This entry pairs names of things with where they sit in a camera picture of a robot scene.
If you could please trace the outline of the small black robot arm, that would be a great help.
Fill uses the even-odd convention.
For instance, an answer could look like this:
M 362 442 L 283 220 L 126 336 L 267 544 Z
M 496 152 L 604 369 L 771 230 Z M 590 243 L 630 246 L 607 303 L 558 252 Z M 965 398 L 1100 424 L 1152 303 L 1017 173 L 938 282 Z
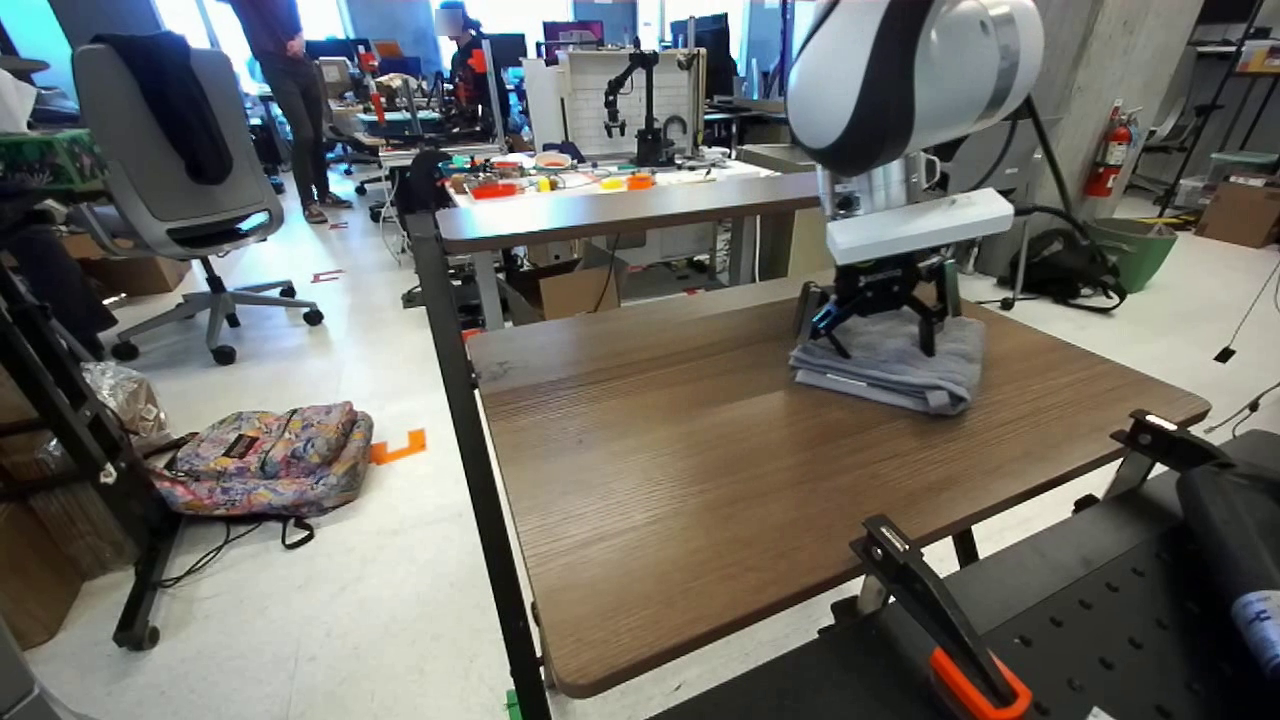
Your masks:
M 699 143 L 703 56 L 691 48 L 630 48 L 623 66 L 604 79 L 604 135 L 628 135 L 643 166 L 674 162 Z

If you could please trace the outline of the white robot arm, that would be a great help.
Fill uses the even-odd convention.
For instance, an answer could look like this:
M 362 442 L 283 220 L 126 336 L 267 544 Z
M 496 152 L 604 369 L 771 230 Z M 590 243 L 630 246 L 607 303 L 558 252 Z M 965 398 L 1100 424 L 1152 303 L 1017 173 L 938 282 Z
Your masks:
M 1013 115 L 1045 66 L 1037 0 L 822 0 L 792 50 L 786 132 L 817 166 L 837 262 L 806 336 L 837 350 L 841 323 L 914 312 L 925 350 L 954 312 L 936 246 L 1013 227 L 994 186 L 914 198 L 906 166 Z

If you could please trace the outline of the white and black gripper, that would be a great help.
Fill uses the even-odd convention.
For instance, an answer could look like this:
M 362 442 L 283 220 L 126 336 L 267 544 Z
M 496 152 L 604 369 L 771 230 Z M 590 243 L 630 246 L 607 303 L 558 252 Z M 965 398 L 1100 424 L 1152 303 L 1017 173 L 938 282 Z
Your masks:
M 999 234 L 1017 220 L 1017 206 L 994 186 L 954 191 L 921 205 L 864 206 L 829 222 L 829 256 L 837 268 L 869 261 L 895 261 L 912 252 L 936 252 L 942 243 Z M 906 306 L 921 317 L 921 350 L 936 350 L 938 328 L 960 312 L 960 279 L 950 262 L 931 262 L 906 291 Z M 822 282 L 802 288 L 806 336 L 822 341 L 841 358 L 849 344 L 841 323 L 851 306 Z

